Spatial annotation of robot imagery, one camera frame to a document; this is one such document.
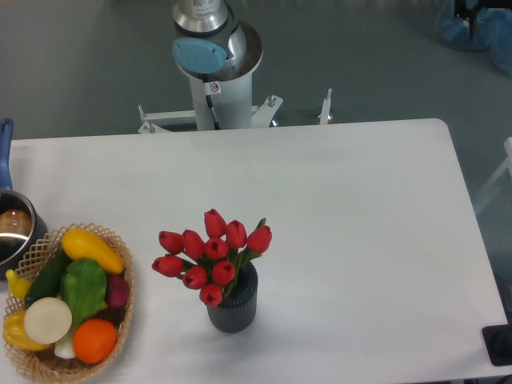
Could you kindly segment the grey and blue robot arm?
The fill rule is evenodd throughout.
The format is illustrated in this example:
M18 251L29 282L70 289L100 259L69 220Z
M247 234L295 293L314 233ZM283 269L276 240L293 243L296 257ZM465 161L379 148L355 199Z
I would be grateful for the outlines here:
M175 1L173 57L186 73L230 81L253 72L262 59L258 32L225 1Z

